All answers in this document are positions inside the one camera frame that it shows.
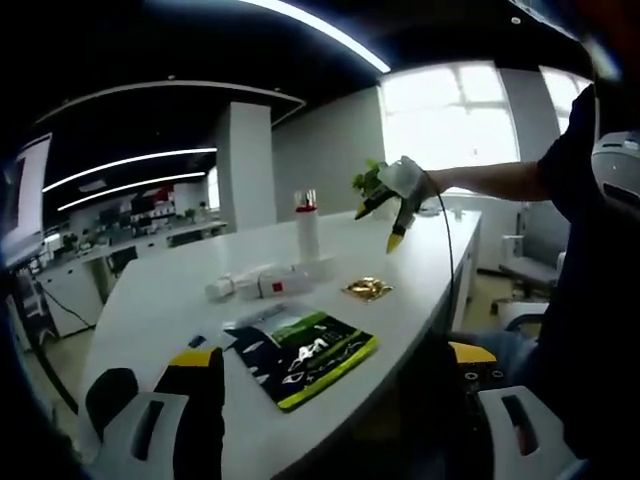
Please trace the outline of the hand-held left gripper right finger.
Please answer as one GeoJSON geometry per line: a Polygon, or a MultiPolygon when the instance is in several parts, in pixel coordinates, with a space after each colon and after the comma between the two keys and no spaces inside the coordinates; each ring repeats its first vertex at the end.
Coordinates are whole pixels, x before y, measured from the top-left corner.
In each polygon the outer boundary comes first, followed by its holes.
{"type": "Polygon", "coordinates": [[[496,354],[450,341],[464,392],[464,443],[458,449],[465,479],[565,479],[564,425],[524,386],[512,386],[496,354]]]}

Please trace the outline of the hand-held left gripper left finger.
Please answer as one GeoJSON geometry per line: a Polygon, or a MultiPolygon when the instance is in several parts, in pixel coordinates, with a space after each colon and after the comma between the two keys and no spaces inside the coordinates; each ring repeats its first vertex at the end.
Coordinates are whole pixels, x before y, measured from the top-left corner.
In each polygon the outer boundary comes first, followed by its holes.
{"type": "Polygon", "coordinates": [[[113,368],[97,379],[99,479],[220,479],[225,424],[222,350],[188,348],[153,389],[113,368]]]}

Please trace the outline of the person's right hand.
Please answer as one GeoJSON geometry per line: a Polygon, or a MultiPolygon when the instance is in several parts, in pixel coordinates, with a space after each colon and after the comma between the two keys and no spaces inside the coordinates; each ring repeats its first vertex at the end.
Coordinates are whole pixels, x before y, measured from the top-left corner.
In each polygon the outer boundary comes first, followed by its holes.
{"type": "Polygon", "coordinates": [[[444,209],[442,194],[449,188],[445,170],[424,170],[421,175],[420,204],[431,202],[444,209]]]}

